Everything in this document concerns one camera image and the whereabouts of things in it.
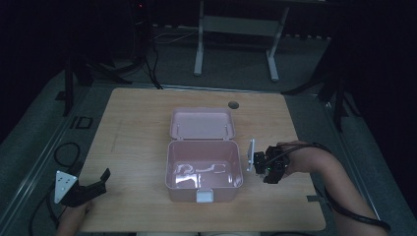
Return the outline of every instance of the wooden table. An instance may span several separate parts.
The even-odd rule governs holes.
[[[228,107],[239,146],[243,185],[229,203],[173,203],[165,186],[169,127],[176,107]],[[96,182],[105,168],[107,193],[94,199],[82,227],[86,232],[209,232],[321,230],[326,226],[309,174],[277,185],[247,172],[251,139],[256,151],[297,140],[280,94],[206,90],[117,88],[111,94],[80,176]]]

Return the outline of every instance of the metal stand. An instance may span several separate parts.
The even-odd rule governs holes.
[[[274,82],[278,81],[278,73],[276,70],[275,59],[273,58],[276,47],[281,38],[285,20],[288,15],[289,8],[286,7],[282,11],[280,21],[264,21],[252,19],[237,19],[216,16],[205,16],[204,0],[200,1],[200,19],[199,19],[199,45],[197,47],[196,63],[194,67],[194,75],[200,76],[203,69],[203,33],[204,31],[217,31],[229,33],[242,33],[250,35],[272,36],[274,38],[272,47],[267,50],[267,60],[270,73],[270,79]]]

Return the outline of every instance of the pink plastic box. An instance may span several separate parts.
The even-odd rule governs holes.
[[[176,108],[170,135],[165,183],[171,201],[232,201],[243,176],[230,110]]]

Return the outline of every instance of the wire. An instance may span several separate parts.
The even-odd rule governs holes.
[[[180,36],[180,37],[177,37],[177,38],[174,38],[174,39],[172,39],[172,40],[170,40],[170,41],[165,41],[165,42],[159,41],[159,42],[157,42],[158,44],[169,44],[169,43],[172,43],[172,42],[179,41],[179,40],[181,40],[181,39],[183,39],[183,38],[185,38],[185,37],[191,36],[191,35],[196,34],[196,33],[197,33],[197,31],[193,31],[193,32],[190,32],[190,33],[162,33],[162,34],[160,34],[160,35],[156,36],[155,38],[159,38],[159,37],[161,37],[161,36],[163,36],[163,35],[169,35],[169,34],[170,34],[170,35],[180,35],[180,34],[184,34],[184,35],[182,35],[182,36]]]
[[[285,156],[285,155],[287,155],[288,153],[290,153],[290,152],[292,152],[292,151],[294,151],[294,150],[301,149],[301,148],[320,148],[320,149],[323,149],[323,150],[325,150],[325,151],[327,151],[327,152],[331,153],[331,151],[330,151],[327,147],[325,147],[325,146],[323,146],[323,145],[320,145],[320,144],[318,144],[318,143],[305,144],[305,145],[284,144],[284,145],[280,145],[280,146],[295,146],[295,147],[293,147],[293,148],[291,148],[291,149],[288,149],[288,150],[286,150],[285,152],[283,152],[282,154],[280,154],[280,155],[278,155],[278,156],[276,156],[276,157],[272,158],[271,160],[267,161],[267,162],[265,163],[265,165],[270,164],[271,162],[275,161],[276,159],[278,159],[278,158],[280,158],[280,157],[282,157],[282,156]]]
[[[373,218],[369,218],[369,217],[366,217],[364,215],[356,214],[356,213],[344,208],[336,200],[334,200],[331,197],[331,195],[328,193],[328,190],[326,188],[325,188],[325,193],[326,193],[326,197],[328,198],[328,201],[330,202],[332,208],[335,211],[337,211],[338,213],[340,213],[344,216],[347,216],[351,219],[354,219],[358,222],[361,222],[361,223],[371,224],[371,225],[381,227],[384,230],[386,230],[387,232],[390,232],[390,226],[386,222],[383,222],[383,221],[377,220],[377,219],[373,219]]]
[[[77,148],[77,154],[76,154],[76,156],[75,156],[75,158],[74,158],[74,160],[71,164],[64,164],[58,159],[58,151],[64,146],[74,146],[74,147]],[[59,165],[64,166],[64,167],[68,167],[67,172],[72,173],[72,172],[75,171],[75,169],[76,169],[75,167],[77,167],[77,163],[78,163],[77,161],[80,158],[80,153],[81,153],[81,149],[80,149],[80,146],[78,144],[76,144],[74,142],[68,142],[68,143],[65,143],[65,144],[62,144],[62,145],[58,146],[54,151],[53,157],[54,157],[54,160],[56,161],[56,163],[58,163]],[[33,236],[33,221],[34,221],[34,218],[36,217],[37,212],[40,209],[40,206],[42,206],[43,202],[46,203],[47,209],[49,211],[49,217],[51,218],[51,220],[55,224],[55,227],[58,227],[59,217],[61,217],[63,212],[61,212],[61,214],[59,216],[56,216],[55,212],[52,209],[50,198],[51,198],[52,191],[54,189],[55,189],[55,181],[53,181],[52,184],[49,186],[45,196],[43,196],[43,198],[39,201],[39,203],[37,204],[33,213],[31,214],[30,223],[29,223],[29,227],[28,227],[29,236]]]
[[[314,236],[313,234],[302,233],[302,232],[276,232],[276,233],[273,233],[273,234],[271,234],[269,236],[288,235],[288,234],[291,234],[291,235],[302,235],[302,236]]]

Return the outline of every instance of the gray carpet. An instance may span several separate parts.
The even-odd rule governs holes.
[[[241,41],[235,44],[218,43],[218,37],[214,39],[207,41],[203,74],[194,77],[195,37],[191,35],[170,43],[161,42],[172,41],[172,37],[159,37],[156,46],[156,75],[162,86],[166,89],[190,87],[269,92],[293,89],[308,81],[328,44],[319,39],[302,41],[298,38],[284,38],[275,56],[280,81],[273,83],[269,79],[264,52],[268,42],[261,40],[260,46],[248,47],[242,46],[245,43]],[[155,55],[149,52],[151,65]],[[118,61],[117,64],[124,65],[126,62]],[[145,67],[123,77],[134,82],[128,87],[154,89],[149,84]],[[65,170],[53,160],[53,151],[61,144],[76,142],[81,148],[80,159],[86,158],[109,95],[117,87],[121,86],[99,77],[95,78],[91,88],[76,85],[76,105],[71,115],[64,118],[63,102],[55,100],[57,92],[63,89],[63,74],[60,74],[50,81],[33,102],[19,125],[0,147],[1,235],[28,235],[31,215],[45,196],[55,171]],[[393,181],[365,122],[348,112],[349,116],[342,120],[343,133],[338,133],[330,119],[331,107],[319,102],[314,96],[319,88],[310,88],[300,95],[286,96],[299,138],[321,143],[335,153],[380,218],[391,225],[390,235],[415,235],[415,217]],[[71,129],[76,116],[92,118],[91,128]],[[61,161],[69,163],[75,158],[77,150],[67,146],[62,147],[57,154]],[[320,177],[312,177],[321,189],[323,184]],[[13,199],[15,196],[28,197],[16,200]],[[331,212],[323,200],[322,206],[328,225],[323,231],[309,233],[335,235]],[[53,208],[56,213],[59,212],[59,206]],[[45,205],[40,207],[34,217],[33,232],[34,235],[54,234],[54,225],[49,220]]]

